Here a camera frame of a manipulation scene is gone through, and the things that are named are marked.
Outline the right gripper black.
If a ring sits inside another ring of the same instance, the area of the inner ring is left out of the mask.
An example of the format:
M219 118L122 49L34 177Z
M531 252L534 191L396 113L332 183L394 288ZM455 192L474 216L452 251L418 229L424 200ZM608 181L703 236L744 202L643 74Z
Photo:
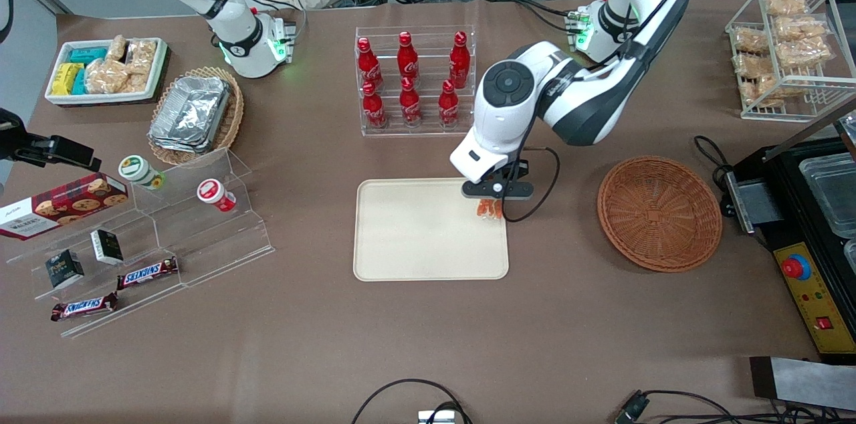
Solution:
M31 165L48 163L47 147L51 143L51 163L65 164L91 172L100 171L102 161L94 149L59 135L49 138L32 134L22 119L12 111L1 109L1 159Z

